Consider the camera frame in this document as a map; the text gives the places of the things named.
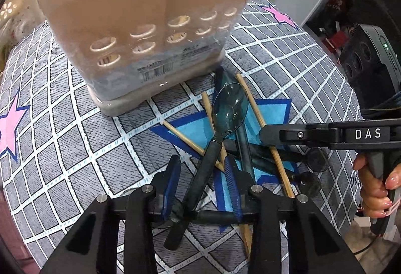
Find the person's right hand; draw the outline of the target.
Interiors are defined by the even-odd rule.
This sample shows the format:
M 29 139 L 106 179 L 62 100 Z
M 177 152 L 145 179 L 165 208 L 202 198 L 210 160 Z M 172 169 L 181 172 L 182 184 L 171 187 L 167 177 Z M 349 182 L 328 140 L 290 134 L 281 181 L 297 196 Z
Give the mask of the person's right hand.
M 386 217 L 386 210 L 391 208 L 393 202 L 388 197 L 388 192 L 400 187 L 400 164 L 398 164 L 388 176 L 385 183 L 375 178 L 369 168 L 368 159 L 364 153 L 360 153 L 353 161 L 353 169 L 362 183 L 360 195 L 364 215 L 370 218 Z

